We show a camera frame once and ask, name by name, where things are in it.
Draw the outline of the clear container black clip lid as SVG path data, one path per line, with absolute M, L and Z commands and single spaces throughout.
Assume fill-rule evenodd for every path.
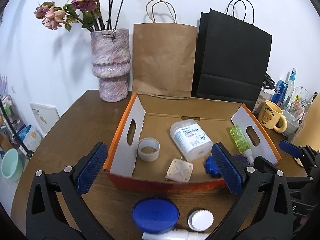
M 260 90 L 260 94 L 255 103 L 252 113 L 258 114 L 263 106 L 265 100 L 271 100 L 272 96 L 275 94 L 275 85 L 276 83 L 273 79 L 266 73 L 263 85 Z

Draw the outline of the blue soda can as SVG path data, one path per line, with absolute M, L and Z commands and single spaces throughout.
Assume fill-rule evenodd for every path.
M 279 80 L 275 86 L 276 91 L 272 96 L 271 101 L 275 103 L 277 106 L 281 106 L 284 101 L 287 88 L 287 83 L 283 80 Z

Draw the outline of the blue round lid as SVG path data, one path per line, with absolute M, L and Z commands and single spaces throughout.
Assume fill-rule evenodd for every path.
M 180 218 L 178 207 L 164 198 L 145 198 L 132 209 L 136 227 L 146 233 L 163 234 L 172 230 Z

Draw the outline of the small white ridged cap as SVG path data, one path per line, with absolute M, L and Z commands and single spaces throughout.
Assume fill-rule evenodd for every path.
M 203 232 L 209 229 L 214 222 L 213 214 L 208 210 L 196 210 L 188 217 L 188 226 L 191 230 Z

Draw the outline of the brown paper bag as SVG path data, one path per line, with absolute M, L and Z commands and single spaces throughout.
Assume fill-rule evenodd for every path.
M 138 94 L 189 98 L 193 84 L 195 26 L 177 23 L 174 7 L 165 2 L 173 23 L 157 23 L 153 11 L 150 23 L 133 26 L 133 83 Z

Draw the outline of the dried rose bouquet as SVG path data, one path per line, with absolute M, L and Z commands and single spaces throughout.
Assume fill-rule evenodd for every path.
M 68 0 L 62 7 L 57 6 L 54 2 L 47 1 L 37 6 L 34 15 L 38 20 L 42 21 L 42 25 L 50 30 L 64 27 L 67 31 L 70 31 L 73 23 L 81 23 L 82 28 L 90 32 L 100 30 L 115 31 L 123 3 L 124 0 L 121 0 L 114 24 L 112 23 L 114 0 L 108 0 L 107 21 L 103 20 L 99 0 Z

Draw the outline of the grey ceramic cup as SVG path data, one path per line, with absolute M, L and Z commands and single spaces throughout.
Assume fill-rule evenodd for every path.
M 291 136 L 295 134 L 297 129 L 299 128 L 299 122 L 298 120 L 294 121 L 295 117 L 289 113 L 288 111 L 283 111 L 283 115 L 285 116 L 287 120 L 287 128 L 286 130 L 282 133 L 284 136 Z

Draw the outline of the white cube power adapter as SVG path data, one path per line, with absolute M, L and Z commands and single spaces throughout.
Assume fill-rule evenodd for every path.
M 165 175 L 165 179 L 172 180 L 178 183 L 188 183 L 192 172 L 193 172 L 193 164 L 181 159 L 173 159 L 167 173 Z

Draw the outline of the green spray bottle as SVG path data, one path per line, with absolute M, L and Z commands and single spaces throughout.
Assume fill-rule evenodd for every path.
M 233 125 L 228 129 L 231 139 L 236 145 L 238 151 L 248 160 L 250 165 L 254 163 L 254 157 L 251 146 L 245 137 L 239 125 Z

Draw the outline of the clear bottle blue label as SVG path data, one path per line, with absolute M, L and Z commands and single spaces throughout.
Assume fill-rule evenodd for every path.
M 292 72 L 291 72 L 291 75 L 290 75 L 290 78 L 287 82 L 287 91 L 286 91 L 286 94 L 285 94 L 285 98 L 284 98 L 284 102 L 282 104 L 282 109 L 283 110 L 286 110 L 288 105 L 289 105 L 289 102 L 291 100 L 291 97 L 292 97 L 292 94 L 293 94 L 293 91 L 294 91 L 294 83 L 295 83 L 295 77 L 296 77 L 296 68 L 293 68 L 292 69 Z

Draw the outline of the clear cotton swab box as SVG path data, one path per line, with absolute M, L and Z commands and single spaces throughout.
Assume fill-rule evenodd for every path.
M 207 155 L 213 146 L 211 139 L 194 119 L 174 123 L 169 134 L 188 162 Z

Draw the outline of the black paper bag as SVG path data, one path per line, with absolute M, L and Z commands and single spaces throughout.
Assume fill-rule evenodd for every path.
M 193 97 L 240 102 L 253 110 L 266 76 L 272 35 L 227 12 L 200 17 Z

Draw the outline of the purple gear-shaped lid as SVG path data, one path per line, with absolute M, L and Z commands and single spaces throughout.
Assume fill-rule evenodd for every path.
M 242 154 L 235 154 L 233 156 L 233 158 L 242 166 L 242 167 L 247 167 L 249 166 L 249 161 L 247 160 L 247 158 L 245 156 L 243 156 Z

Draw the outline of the red cardboard box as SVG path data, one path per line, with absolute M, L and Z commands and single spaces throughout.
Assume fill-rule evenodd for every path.
M 104 170 L 116 188 L 130 191 L 211 190 L 224 181 L 206 173 L 204 163 L 220 142 L 238 149 L 229 129 L 238 125 L 258 136 L 253 157 L 277 164 L 281 156 L 252 112 L 242 103 L 133 94 L 113 137 Z

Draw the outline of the mint green bowl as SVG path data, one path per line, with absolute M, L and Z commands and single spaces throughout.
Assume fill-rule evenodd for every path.
M 16 149 L 12 148 L 5 153 L 1 163 L 1 172 L 5 179 L 12 181 L 20 179 L 23 166 Z

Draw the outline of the yellow bear mug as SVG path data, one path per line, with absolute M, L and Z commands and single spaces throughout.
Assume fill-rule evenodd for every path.
M 265 100 L 258 120 L 264 127 L 274 129 L 277 133 L 283 133 L 287 129 L 287 119 L 283 110 L 270 100 Z

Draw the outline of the pink textured vase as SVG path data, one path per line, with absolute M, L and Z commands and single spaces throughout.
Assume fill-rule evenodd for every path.
M 99 95 L 106 102 L 127 97 L 131 70 L 129 29 L 91 33 L 92 74 L 99 79 Z

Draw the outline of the white tape roll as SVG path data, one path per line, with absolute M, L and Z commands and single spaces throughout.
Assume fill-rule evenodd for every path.
M 160 144 L 154 138 L 144 138 L 137 145 L 137 153 L 143 161 L 155 161 L 159 157 Z

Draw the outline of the dark blue gear lid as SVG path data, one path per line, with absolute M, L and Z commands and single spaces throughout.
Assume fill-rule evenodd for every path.
M 210 175 L 212 178 L 222 177 L 211 155 L 204 162 L 204 170 L 206 174 Z

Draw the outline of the white plastic tube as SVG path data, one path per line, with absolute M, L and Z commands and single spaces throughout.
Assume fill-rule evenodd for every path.
M 204 240 L 209 233 L 191 232 L 182 229 L 174 229 L 163 234 L 150 234 L 144 232 L 143 240 Z

